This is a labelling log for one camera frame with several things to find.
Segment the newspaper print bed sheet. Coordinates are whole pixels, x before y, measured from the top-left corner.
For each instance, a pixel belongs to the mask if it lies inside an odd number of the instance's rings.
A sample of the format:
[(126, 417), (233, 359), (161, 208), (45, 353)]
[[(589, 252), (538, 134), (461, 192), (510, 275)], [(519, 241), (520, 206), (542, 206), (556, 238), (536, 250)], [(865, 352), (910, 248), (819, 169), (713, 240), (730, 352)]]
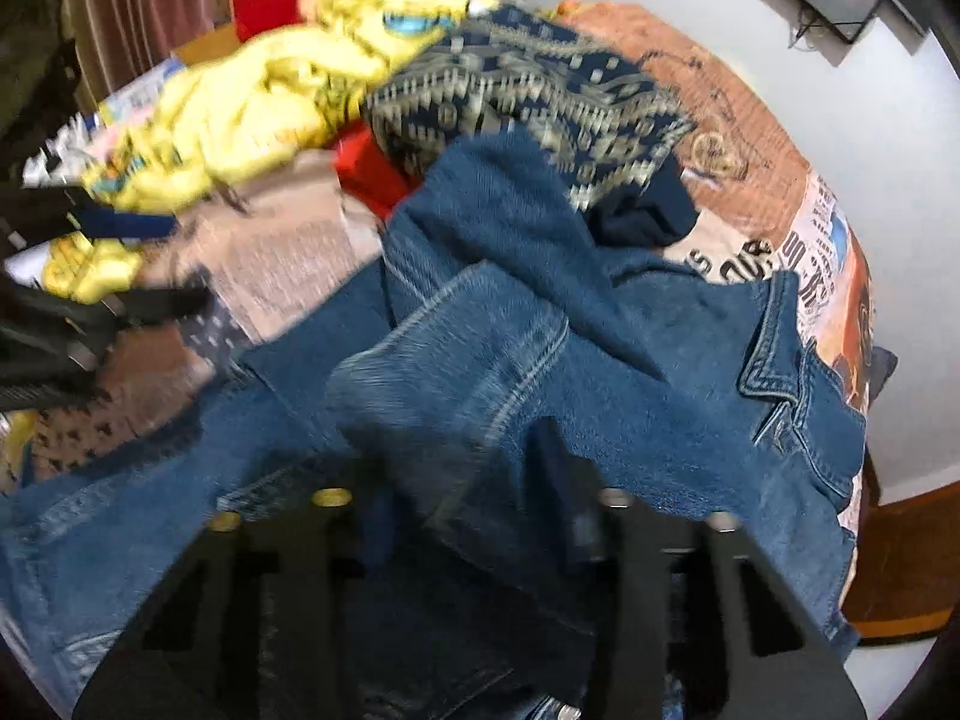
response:
[[(692, 114), (677, 160), (700, 216), (665, 256), (713, 283), (794, 271), (799, 333), (838, 372), (848, 403), (866, 410), (877, 395), (866, 255), (770, 109), (722, 60), (638, 5), (569, 2), (560, 18), (636, 60)], [(370, 134), (353, 128), (334, 148), (194, 203), (166, 241), (73, 234), (16, 255), (13, 278), (78, 301), (191, 281), (213, 298), (201, 316), (122, 341), (96, 400), (3, 416), (3, 489), (85, 465), (171, 419), (235, 351), (278, 337), (371, 260), (407, 190)]]

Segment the red garment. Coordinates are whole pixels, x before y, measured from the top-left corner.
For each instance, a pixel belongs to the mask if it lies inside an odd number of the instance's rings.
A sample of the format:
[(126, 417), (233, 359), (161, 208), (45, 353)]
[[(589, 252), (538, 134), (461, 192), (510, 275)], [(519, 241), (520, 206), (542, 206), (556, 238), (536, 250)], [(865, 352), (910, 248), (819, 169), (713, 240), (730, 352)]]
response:
[[(241, 43), (264, 32), (301, 23), (298, 0), (231, 0), (233, 26)], [(359, 119), (348, 122), (329, 145), (343, 190), (364, 203), (381, 221), (416, 189), (416, 182), (387, 160), (373, 132)]]

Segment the navy patterned garment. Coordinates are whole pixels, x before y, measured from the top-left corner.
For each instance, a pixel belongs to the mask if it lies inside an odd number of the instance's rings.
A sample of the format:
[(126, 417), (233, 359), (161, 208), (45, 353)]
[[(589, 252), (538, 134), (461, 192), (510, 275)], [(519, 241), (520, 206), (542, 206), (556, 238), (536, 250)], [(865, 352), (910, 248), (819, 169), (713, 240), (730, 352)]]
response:
[(425, 176), (457, 138), (523, 128), (605, 245), (665, 249), (698, 221), (674, 149), (692, 119), (633, 60), (517, 5), (471, 16), (376, 89), (382, 153)]

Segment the blue denim jacket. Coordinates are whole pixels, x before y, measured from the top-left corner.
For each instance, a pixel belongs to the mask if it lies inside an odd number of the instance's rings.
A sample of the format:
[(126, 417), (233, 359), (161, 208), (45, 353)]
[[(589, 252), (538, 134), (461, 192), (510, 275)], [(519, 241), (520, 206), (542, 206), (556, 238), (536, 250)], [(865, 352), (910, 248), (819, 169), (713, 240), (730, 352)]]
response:
[(800, 334), (798, 299), (791, 271), (711, 283), (604, 247), (525, 133), (460, 138), (381, 255), (306, 319), (153, 433), (14, 496), (3, 606), (68, 709), (205, 517), (274, 514), (363, 454), (444, 546), (538, 589), (521, 460), (548, 416), (659, 511), (740, 515), (846, 656), (839, 517), (866, 421)]

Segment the yellow printed garment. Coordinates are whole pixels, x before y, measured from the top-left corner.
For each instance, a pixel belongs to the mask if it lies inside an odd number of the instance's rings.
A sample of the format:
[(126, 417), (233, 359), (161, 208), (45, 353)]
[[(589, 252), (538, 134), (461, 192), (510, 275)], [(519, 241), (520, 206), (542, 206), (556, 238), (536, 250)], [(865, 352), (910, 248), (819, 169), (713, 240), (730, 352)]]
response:
[(76, 174), (117, 211), (176, 215), (330, 145), (364, 99), (498, 0), (296, 0), (301, 20), (174, 73), (146, 119)]

